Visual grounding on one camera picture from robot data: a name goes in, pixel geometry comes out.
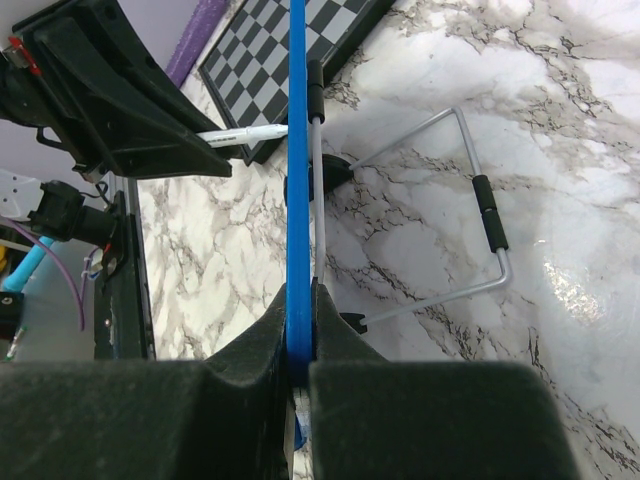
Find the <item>light blue tube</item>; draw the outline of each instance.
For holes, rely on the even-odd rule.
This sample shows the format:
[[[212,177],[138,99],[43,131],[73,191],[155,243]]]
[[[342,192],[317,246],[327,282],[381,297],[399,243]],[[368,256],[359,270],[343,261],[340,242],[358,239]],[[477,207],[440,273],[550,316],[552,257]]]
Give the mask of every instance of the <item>light blue tube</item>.
[[[55,240],[48,237],[40,237],[40,241],[51,248]],[[5,279],[2,284],[2,291],[20,293],[29,281],[29,278],[31,278],[31,275],[33,275],[33,272],[35,272],[38,265],[40,265],[40,262],[42,262],[44,256],[44,250],[34,245],[29,253],[27,253],[27,256],[20,262],[18,268]]]

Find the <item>black plastic base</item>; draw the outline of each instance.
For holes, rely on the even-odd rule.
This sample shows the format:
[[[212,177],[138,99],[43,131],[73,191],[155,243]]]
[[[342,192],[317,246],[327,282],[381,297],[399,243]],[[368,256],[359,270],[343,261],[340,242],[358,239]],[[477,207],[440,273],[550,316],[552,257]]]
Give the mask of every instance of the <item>black plastic base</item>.
[[[322,171],[324,176],[324,194],[332,192],[340,185],[353,180],[353,171],[349,170],[349,162],[335,155],[322,155]],[[287,204],[287,180],[284,177],[284,204]],[[313,165],[309,167],[309,201],[313,202]]]

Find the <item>blue strap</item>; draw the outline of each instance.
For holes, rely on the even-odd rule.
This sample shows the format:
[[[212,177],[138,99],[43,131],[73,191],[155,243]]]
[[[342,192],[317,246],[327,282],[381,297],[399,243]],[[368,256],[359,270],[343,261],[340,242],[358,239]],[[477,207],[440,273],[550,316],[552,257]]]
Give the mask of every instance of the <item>blue strap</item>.
[[[291,0],[286,335],[289,375],[294,386],[306,386],[312,358],[305,31],[305,0]]]

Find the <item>checkered board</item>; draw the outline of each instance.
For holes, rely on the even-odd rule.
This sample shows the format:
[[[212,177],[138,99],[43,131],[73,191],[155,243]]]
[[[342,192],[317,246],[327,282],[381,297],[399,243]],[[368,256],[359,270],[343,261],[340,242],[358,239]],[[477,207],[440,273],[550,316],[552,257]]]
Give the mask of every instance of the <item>checkered board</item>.
[[[247,0],[200,67],[228,128],[286,123],[290,1]],[[307,58],[330,80],[394,0],[305,2]],[[245,163],[264,163],[280,141],[244,146]]]

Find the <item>white pen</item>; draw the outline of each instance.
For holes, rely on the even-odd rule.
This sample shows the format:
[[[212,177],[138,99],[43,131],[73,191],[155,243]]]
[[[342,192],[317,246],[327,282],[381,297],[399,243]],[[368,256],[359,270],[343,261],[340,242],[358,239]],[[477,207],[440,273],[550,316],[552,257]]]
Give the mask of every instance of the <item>white pen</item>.
[[[214,148],[243,145],[261,140],[282,138],[289,133],[287,125],[263,125],[260,127],[232,128],[199,133],[198,136]]]

